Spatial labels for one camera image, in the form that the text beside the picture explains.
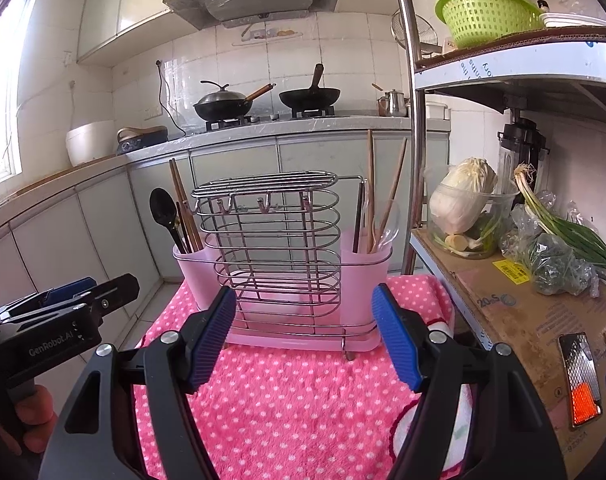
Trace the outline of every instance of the human hand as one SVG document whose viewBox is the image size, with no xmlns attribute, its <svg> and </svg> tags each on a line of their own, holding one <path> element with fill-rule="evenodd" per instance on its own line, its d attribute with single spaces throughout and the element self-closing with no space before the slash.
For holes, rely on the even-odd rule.
<svg viewBox="0 0 606 480">
<path fill-rule="evenodd" d="M 23 436 L 27 449 L 34 453 L 44 452 L 58 419 L 52 396 L 46 387 L 37 384 L 34 395 L 16 404 L 16 414 L 23 423 L 33 426 Z M 18 442 L 1 427 L 0 435 L 12 452 L 20 455 Z"/>
</svg>

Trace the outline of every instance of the metal pole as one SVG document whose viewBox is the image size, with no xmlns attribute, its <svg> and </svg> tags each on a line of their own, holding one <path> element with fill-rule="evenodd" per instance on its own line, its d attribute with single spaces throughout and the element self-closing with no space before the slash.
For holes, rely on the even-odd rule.
<svg viewBox="0 0 606 480">
<path fill-rule="evenodd" d="M 410 245 L 412 228 L 420 225 L 423 198 L 423 171 L 425 169 L 425 92 L 416 89 L 416 62 L 420 59 L 419 30 L 416 25 L 416 14 L 412 0 L 398 0 L 400 4 L 401 19 L 405 31 L 407 76 L 410 90 L 410 114 L 412 115 L 412 179 L 410 182 L 410 207 L 407 216 L 407 232 L 405 234 L 405 247 L 403 251 L 403 267 L 401 274 L 414 272 L 416 252 Z"/>
</svg>

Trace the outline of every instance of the dish rack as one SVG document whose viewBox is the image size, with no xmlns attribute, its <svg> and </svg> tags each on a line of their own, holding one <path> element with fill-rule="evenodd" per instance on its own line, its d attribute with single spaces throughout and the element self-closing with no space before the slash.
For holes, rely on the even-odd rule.
<svg viewBox="0 0 606 480">
<path fill-rule="evenodd" d="M 364 182 L 299 171 L 216 180 L 192 192 L 204 249 L 175 248 L 174 256 L 199 306 L 209 306 L 221 285 L 235 290 L 228 342 L 348 357 L 379 344 L 371 295 L 385 281 L 391 248 L 354 253 L 360 218 L 341 233 L 332 187 L 350 179 Z"/>
</svg>

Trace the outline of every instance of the green plastic basket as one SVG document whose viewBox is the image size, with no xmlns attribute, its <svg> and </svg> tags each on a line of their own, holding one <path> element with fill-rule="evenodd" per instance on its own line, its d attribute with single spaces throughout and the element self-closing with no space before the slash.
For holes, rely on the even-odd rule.
<svg viewBox="0 0 606 480">
<path fill-rule="evenodd" d="M 528 0 L 438 0 L 435 11 L 458 48 L 544 28 L 540 11 Z"/>
</svg>

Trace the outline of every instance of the orange reflector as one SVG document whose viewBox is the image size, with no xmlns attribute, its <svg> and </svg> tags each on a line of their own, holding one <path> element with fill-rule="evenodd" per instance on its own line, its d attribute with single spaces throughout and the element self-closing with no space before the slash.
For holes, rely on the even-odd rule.
<svg viewBox="0 0 606 480">
<path fill-rule="evenodd" d="M 598 415 L 598 407 L 592 398 L 589 384 L 581 383 L 572 390 L 572 415 L 574 426 L 583 424 Z"/>
</svg>

